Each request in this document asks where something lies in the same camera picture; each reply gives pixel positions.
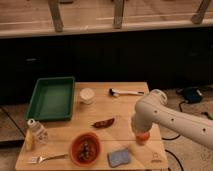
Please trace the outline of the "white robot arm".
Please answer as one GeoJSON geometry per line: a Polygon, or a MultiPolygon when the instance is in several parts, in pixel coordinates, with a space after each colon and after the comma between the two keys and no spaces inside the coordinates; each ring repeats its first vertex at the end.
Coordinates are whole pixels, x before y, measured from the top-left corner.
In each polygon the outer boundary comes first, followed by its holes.
{"type": "Polygon", "coordinates": [[[213,150],[213,121],[168,108],[167,101],[167,95],[159,89],[139,99],[131,117],[133,133],[148,132],[156,123],[213,150]]]}

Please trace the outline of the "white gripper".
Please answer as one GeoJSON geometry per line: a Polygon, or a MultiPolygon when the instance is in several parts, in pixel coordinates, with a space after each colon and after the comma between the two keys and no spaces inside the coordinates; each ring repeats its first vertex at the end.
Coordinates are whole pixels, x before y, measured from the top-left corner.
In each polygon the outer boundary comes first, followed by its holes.
{"type": "Polygon", "coordinates": [[[134,134],[148,132],[152,128],[152,124],[150,119],[138,113],[131,117],[131,128],[134,134]]]}

